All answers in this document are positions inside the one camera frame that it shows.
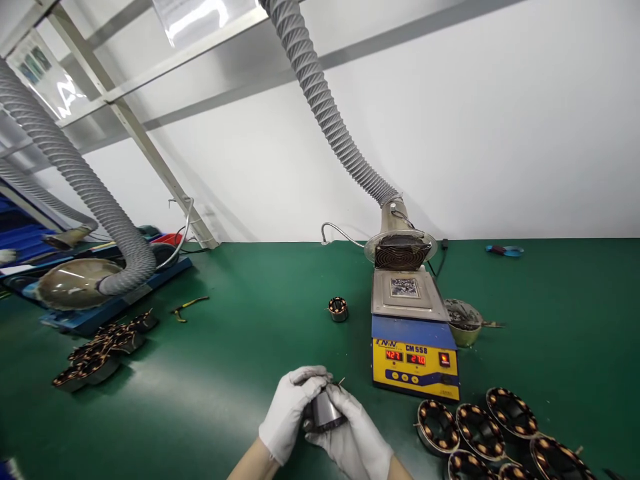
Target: red led digits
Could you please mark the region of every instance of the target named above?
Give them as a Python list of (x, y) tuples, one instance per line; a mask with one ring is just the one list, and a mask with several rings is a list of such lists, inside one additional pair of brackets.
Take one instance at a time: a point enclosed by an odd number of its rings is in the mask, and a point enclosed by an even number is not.
[(394, 350), (386, 350), (386, 352), (387, 352), (387, 358), (389, 360), (402, 361), (402, 353), (401, 352), (396, 352)]
[(425, 365), (426, 364), (426, 358), (424, 358), (422, 355), (408, 355), (407, 356), (407, 361), (409, 363), (414, 363), (416, 365)]

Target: white glove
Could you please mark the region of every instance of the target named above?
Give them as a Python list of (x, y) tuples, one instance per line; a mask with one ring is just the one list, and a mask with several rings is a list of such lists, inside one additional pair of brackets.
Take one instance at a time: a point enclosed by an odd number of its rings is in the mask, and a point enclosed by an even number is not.
[(0, 250), (0, 265), (11, 263), (16, 259), (16, 256), (15, 250)]
[(308, 442), (324, 448), (338, 468), (351, 480), (387, 480), (393, 450), (352, 394), (327, 385), (334, 406), (348, 422), (324, 433), (308, 433)]
[(280, 379), (258, 436), (281, 466), (293, 450), (302, 410), (330, 381), (331, 374), (322, 366), (300, 367)]

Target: pliers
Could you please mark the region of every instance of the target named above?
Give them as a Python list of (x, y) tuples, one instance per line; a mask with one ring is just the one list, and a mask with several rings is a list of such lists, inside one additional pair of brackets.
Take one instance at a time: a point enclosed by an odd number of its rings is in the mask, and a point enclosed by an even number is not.
[(198, 298), (196, 300), (191, 300), (190, 302), (186, 302), (184, 305), (180, 305), (179, 307), (176, 307), (176, 308), (172, 309), (169, 313), (174, 314), (175, 315), (175, 319), (178, 320), (178, 322), (186, 323), (186, 320), (180, 316), (180, 311), (182, 309), (185, 309), (185, 308), (193, 305), (196, 302), (199, 302), (200, 300), (209, 300), (209, 297), (200, 297), (200, 298)]

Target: fume extraction hose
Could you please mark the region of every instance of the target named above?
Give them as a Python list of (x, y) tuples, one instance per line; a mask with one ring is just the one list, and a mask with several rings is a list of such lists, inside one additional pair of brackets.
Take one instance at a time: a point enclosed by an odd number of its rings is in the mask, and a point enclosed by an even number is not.
[(260, 0), (260, 4), (269, 14), (315, 119), (340, 163), (380, 207), (400, 198), (398, 191), (365, 160), (351, 138), (325, 80), (298, 2)]
[(104, 278), (98, 286), (99, 292), (103, 295), (126, 293), (152, 276), (156, 262), (149, 244), (4, 59), (0, 59), (0, 103), (69, 182), (120, 248), (127, 266)]
[(91, 231), (98, 228), (98, 222), (84, 213), (78, 212), (64, 203), (62, 200), (54, 197), (20, 170), (15, 168), (12, 164), (4, 159), (0, 159), (0, 177), (12, 184), (14, 187), (32, 195), (40, 200), (49, 208), (52, 208), (56, 212), (68, 217), (72, 220), (76, 220), (82, 225), (89, 228)]

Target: power switch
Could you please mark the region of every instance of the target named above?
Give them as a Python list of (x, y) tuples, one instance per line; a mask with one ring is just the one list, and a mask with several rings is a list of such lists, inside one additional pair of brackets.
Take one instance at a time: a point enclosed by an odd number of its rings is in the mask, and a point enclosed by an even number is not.
[(440, 366), (441, 367), (450, 367), (451, 366), (451, 362), (449, 361), (449, 354), (445, 353), (445, 352), (440, 352), (438, 354), (438, 357), (440, 358)]

